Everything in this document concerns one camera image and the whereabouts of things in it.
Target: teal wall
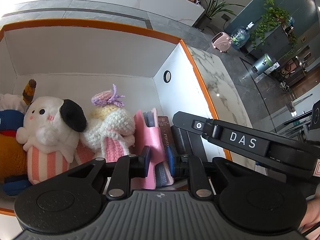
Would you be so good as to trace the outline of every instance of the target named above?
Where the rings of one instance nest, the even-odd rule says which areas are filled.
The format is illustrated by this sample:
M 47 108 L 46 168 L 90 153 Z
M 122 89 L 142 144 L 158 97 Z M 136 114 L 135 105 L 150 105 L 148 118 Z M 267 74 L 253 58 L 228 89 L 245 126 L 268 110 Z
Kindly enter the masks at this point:
M 308 30 L 318 19 L 315 0 L 274 0 L 275 5 L 286 9 L 294 18 L 294 32 L 297 37 Z M 265 13 L 264 0 L 252 0 L 242 12 L 226 27 L 228 33 L 238 26 L 247 26 Z

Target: brown striped tail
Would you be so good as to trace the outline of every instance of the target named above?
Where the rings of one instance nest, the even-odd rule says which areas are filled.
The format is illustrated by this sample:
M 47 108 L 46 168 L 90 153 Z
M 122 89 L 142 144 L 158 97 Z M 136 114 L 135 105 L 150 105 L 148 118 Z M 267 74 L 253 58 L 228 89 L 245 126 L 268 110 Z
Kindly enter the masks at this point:
M 30 79 L 28 84 L 24 88 L 24 91 L 22 93 L 23 101 L 27 105 L 30 105 L 33 100 L 33 96 L 35 95 L 35 91 L 36 91 L 36 85 L 37 85 L 37 82 L 33 79 Z

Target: pink space heater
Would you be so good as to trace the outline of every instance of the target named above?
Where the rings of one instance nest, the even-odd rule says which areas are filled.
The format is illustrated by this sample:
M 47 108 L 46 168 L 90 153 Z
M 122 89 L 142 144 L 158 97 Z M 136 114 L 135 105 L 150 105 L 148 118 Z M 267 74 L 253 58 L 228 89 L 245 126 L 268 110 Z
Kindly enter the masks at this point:
M 227 51 L 232 44 L 232 39 L 226 33 L 218 33 L 213 37 L 211 45 L 214 49 L 220 50 L 220 52 Z

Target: crosshair logo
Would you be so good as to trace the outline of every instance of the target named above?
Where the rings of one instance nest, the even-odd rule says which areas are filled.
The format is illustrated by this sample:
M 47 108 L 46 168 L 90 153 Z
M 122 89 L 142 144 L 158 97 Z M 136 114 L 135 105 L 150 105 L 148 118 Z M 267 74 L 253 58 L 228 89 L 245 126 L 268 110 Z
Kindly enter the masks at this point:
M 159 197 L 159 198 L 163 198 L 163 197 L 165 197 L 165 194 L 163 194 L 162 192 L 160 192 L 160 193 L 158 193 L 156 196 Z

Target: black plush ear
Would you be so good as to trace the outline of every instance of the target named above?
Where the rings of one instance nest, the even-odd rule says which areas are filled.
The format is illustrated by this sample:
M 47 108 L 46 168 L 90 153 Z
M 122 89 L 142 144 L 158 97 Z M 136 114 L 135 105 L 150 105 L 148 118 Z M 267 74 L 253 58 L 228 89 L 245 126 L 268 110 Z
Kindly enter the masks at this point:
M 60 114 L 67 126 L 76 132 L 83 132 L 87 127 L 87 120 L 82 108 L 70 99 L 63 100 Z

